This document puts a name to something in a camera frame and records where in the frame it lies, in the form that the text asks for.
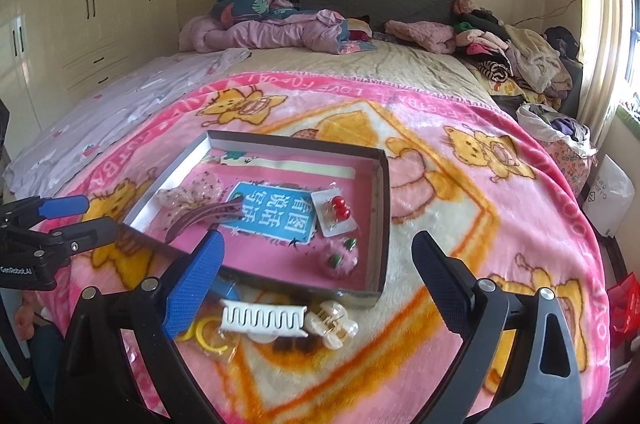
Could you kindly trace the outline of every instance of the curtain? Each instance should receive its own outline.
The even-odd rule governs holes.
[[[633,0],[582,0],[580,60],[584,64],[578,121],[602,146],[618,107],[629,59]]]

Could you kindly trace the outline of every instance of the wardrobe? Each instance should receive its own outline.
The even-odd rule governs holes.
[[[9,157],[78,100],[177,51],[176,0],[0,0]]]

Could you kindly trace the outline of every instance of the purple comforter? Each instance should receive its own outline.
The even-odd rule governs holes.
[[[331,10],[293,14],[284,19],[243,21],[226,30],[211,16],[197,16],[180,32],[181,52],[215,52],[228,48],[307,47],[314,52],[348,54],[375,45],[348,40],[345,19]]]

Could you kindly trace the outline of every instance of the window sill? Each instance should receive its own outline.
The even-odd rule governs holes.
[[[634,115],[621,104],[618,105],[618,109],[616,110],[616,117],[622,121],[622,124],[624,124],[628,130],[634,134],[636,140],[640,142],[640,120],[636,119]]]

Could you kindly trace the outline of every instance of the silver bolt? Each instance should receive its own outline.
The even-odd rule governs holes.
[[[546,299],[551,301],[553,298],[556,297],[556,295],[554,294],[554,292],[551,289],[548,289],[546,287],[542,287],[542,289],[540,289],[540,295]]]
[[[158,280],[156,278],[146,278],[142,282],[142,290],[151,292],[158,288]]]
[[[482,278],[478,282],[478,286],[480,287],[481,290],[484,290],[485,292],[493,292],[495,290],[495,283],[487,278]]]
[[[92,299],[95,297],[95,295],[98,293],[98,291],[95,289],[95,287],[87,287],[86,289],[84,289],[82,291],[82,298],[84,299]]]

